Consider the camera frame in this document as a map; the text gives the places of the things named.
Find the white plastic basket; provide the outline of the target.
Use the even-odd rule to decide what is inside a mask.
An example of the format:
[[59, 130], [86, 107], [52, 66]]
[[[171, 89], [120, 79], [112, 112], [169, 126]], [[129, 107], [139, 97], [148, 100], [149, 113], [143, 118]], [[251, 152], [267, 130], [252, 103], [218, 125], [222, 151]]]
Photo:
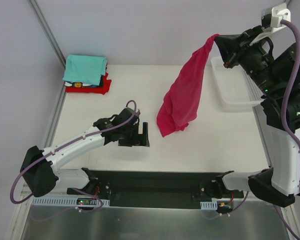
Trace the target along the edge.
[[261, 104], [263, 93], [241, 66], [225, 68], [220, 56], [211, 66], [219, 98], [228, 112], [247, 112]]

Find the crimson pink t shirt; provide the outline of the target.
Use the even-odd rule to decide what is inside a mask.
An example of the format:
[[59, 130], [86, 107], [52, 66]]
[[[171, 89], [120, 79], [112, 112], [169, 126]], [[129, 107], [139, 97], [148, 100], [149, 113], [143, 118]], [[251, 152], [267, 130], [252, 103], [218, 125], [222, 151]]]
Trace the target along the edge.
[[184, 131], [197, 118], [205, 67], [218, 36], [219, 34], [210, 36], [202, 47], [192, 53], [165, 94], [156, 116], [156, 124], [162, 137]]

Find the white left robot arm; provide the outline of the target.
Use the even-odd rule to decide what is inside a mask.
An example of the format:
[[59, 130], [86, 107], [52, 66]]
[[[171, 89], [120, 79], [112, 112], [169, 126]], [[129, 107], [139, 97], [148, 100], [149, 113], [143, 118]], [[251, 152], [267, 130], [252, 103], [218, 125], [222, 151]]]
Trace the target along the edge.
[[93, 149], [117, 142], [120, 147], [149, 147], [148, 123], [140, 123], [140, 111], [125, 107], [119, 114], [100, 118], [83, 133], [59, 145], [40, 150], [29, 148], [20, 168], [34, 197], [54, 189], [79, 189], [89, 195], [95, 191], [95, 177], [87, 168], [65, 169], [64, 165]]

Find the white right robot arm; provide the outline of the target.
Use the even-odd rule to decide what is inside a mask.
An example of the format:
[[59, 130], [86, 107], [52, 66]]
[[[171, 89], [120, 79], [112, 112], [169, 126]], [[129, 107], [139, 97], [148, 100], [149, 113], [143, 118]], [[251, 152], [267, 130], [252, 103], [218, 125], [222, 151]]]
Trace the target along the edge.
[[272, 137], [271, 167], [248, 176], [248, 189], [260, 200], [287, 207], [300, 195], [300, 64], [286, 110], [285, 91], [297, 61], [293, 43], [279, 57], [273, 56], [273, 42], [266, 37], [254, 42], [260, 27], [242, 34], [219, 35], [215, 43], [224, 66], [240, 66], [262, 92], [261, 106]]

